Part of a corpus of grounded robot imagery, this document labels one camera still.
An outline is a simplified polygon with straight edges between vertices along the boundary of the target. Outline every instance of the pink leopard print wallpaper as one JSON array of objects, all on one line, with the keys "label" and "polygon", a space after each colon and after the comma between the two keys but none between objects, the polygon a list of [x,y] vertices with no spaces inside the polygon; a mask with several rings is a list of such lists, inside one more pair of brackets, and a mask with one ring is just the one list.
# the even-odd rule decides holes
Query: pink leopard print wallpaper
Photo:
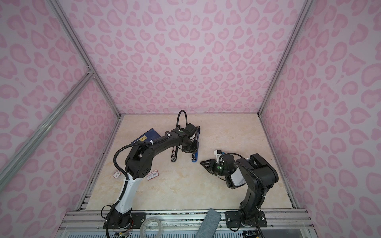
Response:
[{"label": "pink leopard print wallpaper", "polygon": [[0,2],[0,171],[85,74],[44,0]]},{"label": "pink leopard print wallpaper", "polygon": [[54,237],[72,211],[116,117],[91,81],[0,194],[0,237]]},{"label": "pink leopard print wallpaper", "polygon": [[319,0],[265,111],[321,238],[381,237],[381,1]]},{"label": "pink leopard print wallpaper", "polygon": [[257,112],[304,0],[62,0],[122,113]]}]

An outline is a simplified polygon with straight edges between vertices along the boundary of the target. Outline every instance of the dark blue book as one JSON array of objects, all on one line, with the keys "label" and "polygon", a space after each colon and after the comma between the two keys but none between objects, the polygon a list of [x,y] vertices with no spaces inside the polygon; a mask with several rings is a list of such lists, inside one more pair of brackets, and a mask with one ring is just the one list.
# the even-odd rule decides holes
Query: dark blue book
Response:
[{"label": "dark blue book", "polygon": [[146,133],[141,135],[139,138],[137,138],[136,140],[131,142],[131,144],[135,143],[136,141],[141,141],[141,142],[150,141],[150,140],[154,140],[154,139],[157,139],[160,137],[161,136],[153,128],[151,128],[149,131],[147,131]]}]

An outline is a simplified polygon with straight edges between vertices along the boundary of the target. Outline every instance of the yellow sticker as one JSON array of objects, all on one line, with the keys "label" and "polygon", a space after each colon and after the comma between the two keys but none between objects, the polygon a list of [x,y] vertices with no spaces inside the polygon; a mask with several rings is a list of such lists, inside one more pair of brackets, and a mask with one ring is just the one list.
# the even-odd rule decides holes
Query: yellow sticker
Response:
[{"label": "yellow sticker", "polygon": [[143,142],[143,141],[145,141],[147,139],[147,137],[146,136],[143,136],[142,138],[140,138],[139,140],[141,141],[141,142]]}]

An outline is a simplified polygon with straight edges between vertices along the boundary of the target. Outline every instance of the black mounting plate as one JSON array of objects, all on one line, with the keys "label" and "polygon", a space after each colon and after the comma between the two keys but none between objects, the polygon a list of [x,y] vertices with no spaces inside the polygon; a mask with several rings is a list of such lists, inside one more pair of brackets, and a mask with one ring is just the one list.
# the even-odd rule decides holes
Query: black mounting plate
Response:
[{"label": "black mounting plate", "polygon": [[140,229],[143,222],[146,220],[147,213],[145,212],[132,212],[131,218],[134,220],[132,229]]},{"label": "black mounting plate", "polygon": [[[259,211],[259,218],[258,218],[258,224],[259,227],[267,227],[266,217],[264,215],[263,211]],[[225,221],[226,221],[226,227],[227,228],[244,228],[242,225],[240,225],[240,216],[238,214],[238,211],[236,212],[225,212]]]}]

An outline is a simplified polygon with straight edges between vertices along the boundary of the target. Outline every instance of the heart pattern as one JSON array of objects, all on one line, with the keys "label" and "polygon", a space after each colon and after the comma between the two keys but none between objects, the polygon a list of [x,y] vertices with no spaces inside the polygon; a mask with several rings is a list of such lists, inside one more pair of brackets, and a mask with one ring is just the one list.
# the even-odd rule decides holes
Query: heart pattern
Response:
[{"label": "heart pattern", "polygon": [[131,114],[257,112],[303,2],[60,1]]},{"label": "heart pattern", "polygon": [[76,206],[115,122],[90,81],[0,194],[0,236],[54,236]]},{"label": "heart pattern", "polygon": [[87,71],[42,0],[0,3],[0,171]]},{"label": "heart pattern", "polygon": [[319,237],[381,236],[381,4],[318,0],[264,111]]}]

